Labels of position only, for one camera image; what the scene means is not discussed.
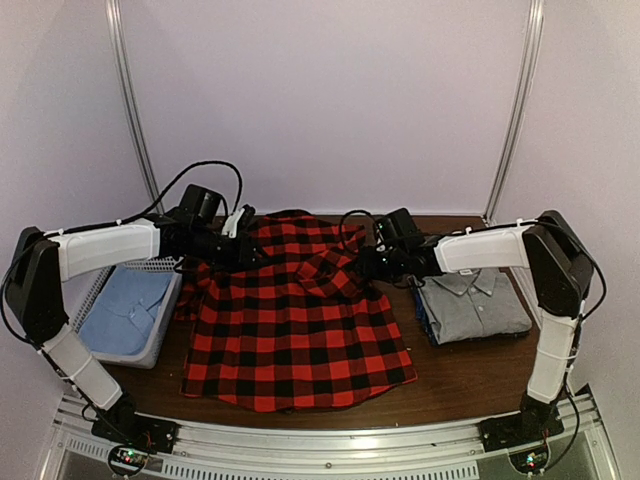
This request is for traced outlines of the red black plaid shirt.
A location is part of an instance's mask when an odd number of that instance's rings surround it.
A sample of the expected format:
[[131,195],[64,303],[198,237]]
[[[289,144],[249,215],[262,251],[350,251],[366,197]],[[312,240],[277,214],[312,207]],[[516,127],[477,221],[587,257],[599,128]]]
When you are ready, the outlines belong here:
[[184,396],[259,413],[329,410],[416,379],[388,297],[354,269],[363,226],[290,210],[249,236],[266,253],[260,268],[187,261],[174,310],[193,324]]

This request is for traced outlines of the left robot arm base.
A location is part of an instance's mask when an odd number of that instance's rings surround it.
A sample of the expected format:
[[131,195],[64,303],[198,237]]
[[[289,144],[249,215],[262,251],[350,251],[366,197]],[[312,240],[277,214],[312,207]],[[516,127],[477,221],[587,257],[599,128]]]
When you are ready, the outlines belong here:
[[99,408],[93,402],[89,407],[96,416],[91,433],[114,443],[106,463],[116,477],[130,479],[140,474],[157,454],[174,452],[177,423],[138,413],[128,393],[109,409]]

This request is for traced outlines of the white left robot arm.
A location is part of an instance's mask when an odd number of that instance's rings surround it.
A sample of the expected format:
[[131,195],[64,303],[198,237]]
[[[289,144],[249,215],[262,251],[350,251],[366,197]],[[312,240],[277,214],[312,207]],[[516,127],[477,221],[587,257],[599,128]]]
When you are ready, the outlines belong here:
[[26,227],[7,273],[5,300],[27,342],[94,406],[108,411],[104,425],[123,444],[143,436],[143,421],[126,407],[115,406],[123,390],[81,341],[72,319],[98,273],[167,257],[247,270],[258,267],[267,254],[247,231],[218,232],[166,215],[148,215],[100,228],[46,232]]

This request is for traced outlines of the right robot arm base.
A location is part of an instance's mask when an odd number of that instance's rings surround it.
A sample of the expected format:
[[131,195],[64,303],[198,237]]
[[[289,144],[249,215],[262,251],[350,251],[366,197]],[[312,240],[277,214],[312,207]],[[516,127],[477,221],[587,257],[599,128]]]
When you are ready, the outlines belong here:
[[527,394],[516,413],[490,417],[479,424],[485,452],[507,449],[511,465],[521,474],[541,474],[551,460],[548,440],[564,432],[557,401],[543,403]]

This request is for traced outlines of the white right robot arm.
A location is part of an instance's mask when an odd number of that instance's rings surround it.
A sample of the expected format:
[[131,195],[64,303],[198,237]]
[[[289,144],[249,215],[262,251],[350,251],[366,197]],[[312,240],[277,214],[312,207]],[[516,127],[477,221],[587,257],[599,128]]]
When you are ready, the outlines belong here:
[[532,220],[466,228],[446,234],[417,229],[406,210],[379,220],[377,241],[355,254],[356,271],[394,283],[486,268],[530,272],[540,310],[540,336],[527,398],[536,401],[513,419],[519,440],[535,440],[551,424],[549,409],[559,396],[579,350],[588,317],[584,305],[599,269],[564,216],[547,210]]

